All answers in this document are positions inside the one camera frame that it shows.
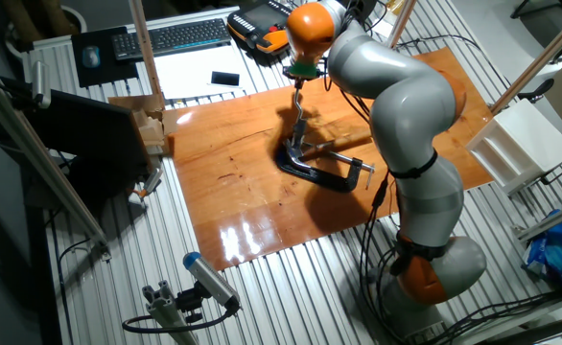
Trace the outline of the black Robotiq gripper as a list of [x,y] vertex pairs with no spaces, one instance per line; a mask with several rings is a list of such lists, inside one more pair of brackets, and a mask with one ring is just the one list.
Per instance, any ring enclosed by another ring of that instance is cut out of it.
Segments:
[[293,86],[296,90],[300,90],[305,82],[317,79],[317,75],[314,76],[297,75],[292,73],[289,69],[284,69],[283,75],[287,77],[289,80],[293,81]]

